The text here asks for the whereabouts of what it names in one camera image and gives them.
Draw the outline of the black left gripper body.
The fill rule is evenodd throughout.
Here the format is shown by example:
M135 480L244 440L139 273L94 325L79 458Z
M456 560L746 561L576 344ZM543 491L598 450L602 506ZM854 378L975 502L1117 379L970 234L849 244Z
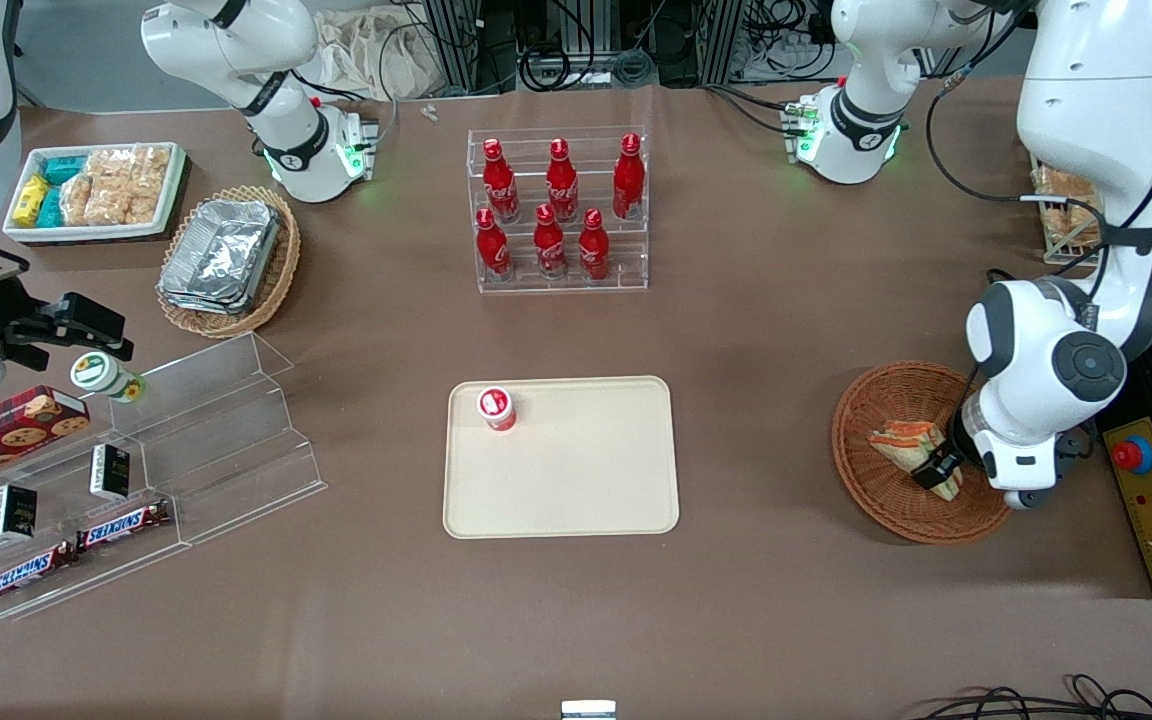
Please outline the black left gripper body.
M958 467L975 468L983 471L986 468L984 468L979 452L973 445L972 434L967 429L967 420L964 419L967 401L969 397L972 397L973 392L973 382L967 382L963 391L961 391L950 419L948 419L947 442L950 445L950 455L956 460Z

